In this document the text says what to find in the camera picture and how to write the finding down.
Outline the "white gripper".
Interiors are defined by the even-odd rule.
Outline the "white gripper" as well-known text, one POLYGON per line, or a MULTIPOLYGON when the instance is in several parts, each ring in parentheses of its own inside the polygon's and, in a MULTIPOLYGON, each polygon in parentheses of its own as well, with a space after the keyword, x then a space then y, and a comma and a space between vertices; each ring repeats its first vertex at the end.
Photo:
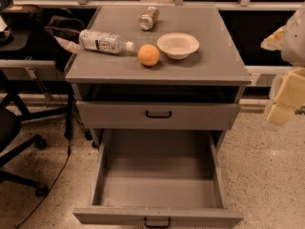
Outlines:
MULTIPOLYGON (((284 61, 294 66, 305 66, 305 3, 287 21, 265 38, 260 47, 267 51, 280 51, 284 61)), ((282 76, 266 121, 284 126, 305 103, 305 69, 292 68, 282 76)))

